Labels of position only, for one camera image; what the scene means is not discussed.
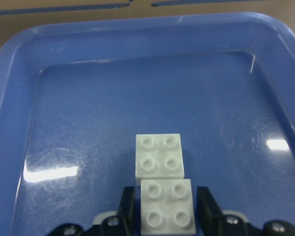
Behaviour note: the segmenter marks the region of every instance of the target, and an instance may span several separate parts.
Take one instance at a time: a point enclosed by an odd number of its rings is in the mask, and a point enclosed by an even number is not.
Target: white lego brick
[[[184,178],[180,135],[137,134],[136,183],[159,178]]]
[[[141,235],[191,236],[196,233],[189,179],[143,179]]]

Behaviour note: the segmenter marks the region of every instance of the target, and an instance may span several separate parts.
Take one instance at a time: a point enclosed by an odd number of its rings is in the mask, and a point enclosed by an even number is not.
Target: table surface
[[[220,3],[180,4],[170,6],[153,6],[152,2],[160,0],[93,0],[0,1],[0,47],[13,35],[30,27],[52,23],[78,21],[96,21],[108,19],[142,18],[188,14],[209,14],[221,12],[252,11],[275,17],[287,24],[295,33],[295,0],[252,0]],[[124,7],[111,8],[112,3],[128,4]],[[72,10],[68,6],[91,5],[87,10]],[[35,8],[32,13],[20,14],[19,9]]]

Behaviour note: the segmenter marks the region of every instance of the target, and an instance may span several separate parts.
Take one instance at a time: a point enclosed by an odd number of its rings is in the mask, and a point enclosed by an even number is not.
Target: black metal bracket
[[[197,214],[205,236],[295,236],[295,226],[281,220],[258,229],[235,214],[223,214],[207,187],[197,189]]]
[[[135,205],[134,187],[125,187],[117,214],[104,219],[100,225],[93,225],[84,231],[77,224],[63,224],[48,236],[132,236]]]

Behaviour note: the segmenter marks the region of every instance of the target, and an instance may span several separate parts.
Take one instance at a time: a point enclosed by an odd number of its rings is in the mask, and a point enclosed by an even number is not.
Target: bolt head
[[[283,225],[281,225],[280,223],[273,223],[272,224],[272,230],[275,232],[285,232],[285,228]]]
[[[117,217],[110,217],[108,220],[107,220],[107,224],[109,226],[117,226],[119,224],[119,219]]]
[[[74,226],[71,226],[69,228],[64,229],[63,235],[64,236],[72,236],[75,235],[77,232],[76,228]]]
[[[239,220],[236,216],[228,215],[226,216],[226,222],[232,225],[236,225],[239,223]]]

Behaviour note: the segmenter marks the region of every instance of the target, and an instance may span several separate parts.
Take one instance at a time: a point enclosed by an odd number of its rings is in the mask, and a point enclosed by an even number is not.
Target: blue tape
[[[131,0],[129,0],[129,2],[125,2],[125,3],[98,4],[98,5],[57,6],[57,7],[15,9],[15,10],[0,10],[0,15],[55,12],[55,11],[81,11],[81,10],[95,10],[95,9],[114,9],[114,8],[128,6],[128,5],[130,5],[130,1]]]
[[[170,6],[170,5],[231,2],[231,1],[254,1],[254,0],[170,0],[170,1],[153,2],[152,6]]]

